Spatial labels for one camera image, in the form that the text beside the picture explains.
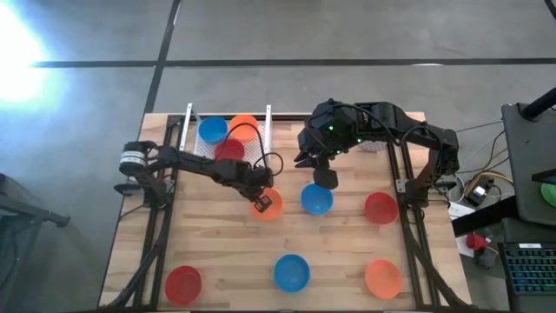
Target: bowl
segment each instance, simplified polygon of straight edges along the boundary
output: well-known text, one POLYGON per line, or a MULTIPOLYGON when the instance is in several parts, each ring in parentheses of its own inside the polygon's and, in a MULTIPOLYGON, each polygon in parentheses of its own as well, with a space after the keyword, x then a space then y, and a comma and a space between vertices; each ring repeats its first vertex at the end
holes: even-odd
POLYGON ((398 204, 390 195, 375 192, 365 201, 365 215, 373 223, 388 224, 398 216, 398 204))
POLYGON ((380 299, 392 299, 401 291, 402 279, 398 268, 387 260, 371 262, 365 269, 368 290, 380 299))
POLYGON ((201 274, 191 266, 180 266, 172 270, 164 291, 168 300, 175 305, 188 305, 201 293, 201 274))
POLYGON ((259 124, 257 120, 253 116, 250 116, 248 114, 241 114, 235 116, 229 122, 229 129, 230 131, 233 130, 230 136, 242 142, 251 141, 257 137, 258 125, 259 124), (247 123, 254 127, 248 125, 242 125, 234 130, 234 127, 241 123, 247 123))
POLYGON ((228 133, 228 125, 221 117, 205 118, 199 126, 199 136, 207 143, 219 143, 226 133, 228 133))
POLYGON ((215 159, 216 160, 242 160, 245 155, 245 147, 243 143, 235 139, 226 139, 216 145, 215 159))
POLYGON ((301 205, 310 214, 325 214, 332 209, 332 204, 334 204, 332 191, 314 183, 307 185, 301 192, 301 205))
POLYGON ((289 254, 275 265, 275 283, 286 292, 302 291, 311 279, 309 264, 301 256, 289 254))
POLYGON ((270 204, 270 207, 261 213, 255 208, 255 205, 251 203, 251 215, 261 222, 274 221, 280 217, 284 207, 284 202, 281 200, 281 196, 278 191, 273 190, 272 188, 266 188, 262 194, 264 196, 268 196, 272 201, 272 204, 270 204))

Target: white label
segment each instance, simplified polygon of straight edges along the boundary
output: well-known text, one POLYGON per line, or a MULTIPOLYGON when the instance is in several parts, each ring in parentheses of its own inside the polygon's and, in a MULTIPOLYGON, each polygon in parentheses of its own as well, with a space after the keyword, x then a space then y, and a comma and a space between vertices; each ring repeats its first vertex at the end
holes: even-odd
POLYGON ((520 243, 520 248, 527 248, 527 249, 540 249, 542 246, 540 243, 520 243))
POLYGON ((140 157, 145 158, 145 154, 139 151, 124 151, 122 157, 140 157))
POLYGON ((126 163, 126 162, 138 163, 142 166, 146 165, 145 160, 134 156, 125 156, 120 159, 120 163, 126 163))

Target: red object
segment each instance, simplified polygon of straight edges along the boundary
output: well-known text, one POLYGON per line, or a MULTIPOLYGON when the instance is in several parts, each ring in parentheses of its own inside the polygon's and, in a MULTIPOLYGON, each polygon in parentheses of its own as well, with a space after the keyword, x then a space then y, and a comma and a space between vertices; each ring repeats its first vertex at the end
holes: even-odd
POLYGON ((479 250, 488 246, 488 241, 477 234, 469 234, 466 238, 466 245, 469 249, 479 250))
POLYGON ((216 160, 242 160, 244 155, 245 147, 243 147, 243 143, 235 139, 227 139, 225 142, 218 143, 215 150, 216 160))
POLYGON ((390 195, 375 192, 365 201, 365 214, 373 223, 391 223, 398 216, 398 204, 390 195))
POLYGON ((191 266, 180 266, 166 278, 166 297, 176 305, 188 305, 201 292, 201 274, 191 266))
POLYGON ((367 265, 365 284, 380 299, 392 299, 401 291, 402 278, 395 265, 387 260, 378 260, 367 265))

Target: blue bowl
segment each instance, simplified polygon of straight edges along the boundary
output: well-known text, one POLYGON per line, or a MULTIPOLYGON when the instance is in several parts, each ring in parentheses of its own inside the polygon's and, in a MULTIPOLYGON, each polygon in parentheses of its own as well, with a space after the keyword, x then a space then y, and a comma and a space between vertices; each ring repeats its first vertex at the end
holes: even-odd
POLYGON ((205 118, 199 126, 199 136, 207 143, 219 143, 228 133, 228 124, 221 117, 205 118))
POLYGON ((307 185, 301 192, 301 205, 305 211, 311 214, 325 214, 332 209, 332 204, 334 204, 332 191, 319 187, 314 183, 307 185))
POLYGON ((298 255, 285 255, 276 262, 275 282, 281 290, 299 292, 311 279, 309 264, 298 255))

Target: keyboard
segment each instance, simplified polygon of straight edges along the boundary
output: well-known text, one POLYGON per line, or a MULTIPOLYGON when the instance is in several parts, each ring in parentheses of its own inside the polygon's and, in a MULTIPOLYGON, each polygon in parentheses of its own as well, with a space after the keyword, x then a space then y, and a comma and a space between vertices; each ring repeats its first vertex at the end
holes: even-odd
POLYGON ((556 295, 556 243, 501 243, 508 291, 556 295))

